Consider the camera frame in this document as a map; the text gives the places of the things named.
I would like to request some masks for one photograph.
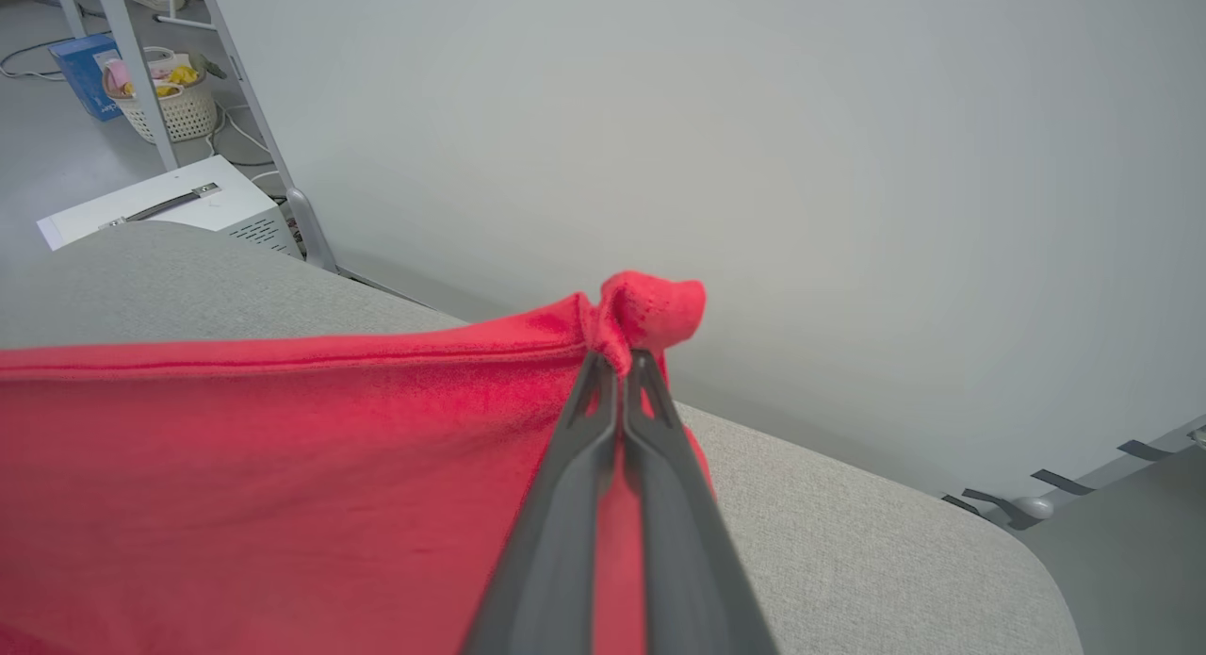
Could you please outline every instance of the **plastic basket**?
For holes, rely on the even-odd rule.
[[[211,95],[205,78],[205,70],[197,70],[197,81],[194,83],[182,84],[180,93],[175,95],[159,97],[159,110],[163,111],[164,123],[168,123],[168,136],[172,142],[194,140],[197,136],[206,136],[213,131],[218,111],[213,105],[213,95]],[[106,95],[116,101],[117,107],[122,110],[125,119],[129,119],[130,125],[134,125],[139,135],[142,135],[144,140],[154,144],[154,135],[151,134],[151,127],[147,125],[142,106],[139,106],[136,98],[118,95],[113,93],[110,84],[112,84],[110,71],[106,68],[104,75]]]

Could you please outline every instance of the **gray fabric surface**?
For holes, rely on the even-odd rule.
[[[1050,574],[988,521],[678,404],[784,653],[1075,655]]]
[[[171,222],[135,222],[78,239],[0,296],[0,349],[463,324],[279,252]]]
[[[164,222],[89,235],[0,296],[0,347],[414,333],[463,324]],[[1050,574],[955,507],[680,405],[780,650],[1077,655]]]

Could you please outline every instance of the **white wall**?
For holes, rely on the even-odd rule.
[[[340,265],[702,277],[678,398],[927,492],[1206,411],[1206,0],[218,0]]]

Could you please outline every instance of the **white ball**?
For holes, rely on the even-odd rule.
[[[1042,497],[1019,497],[1013,501],[1013,504],[1026,514],[1042,520],[1050,519],[1052,514],[1055,513],[1055,505]]]

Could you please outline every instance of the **red towel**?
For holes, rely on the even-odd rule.
[[[440,333],[0,351],[0,653],[455,653],[585,351],[622,375],[703,302],[627,273]],[[596,653],[644,650],[638,514],[613,479]]]

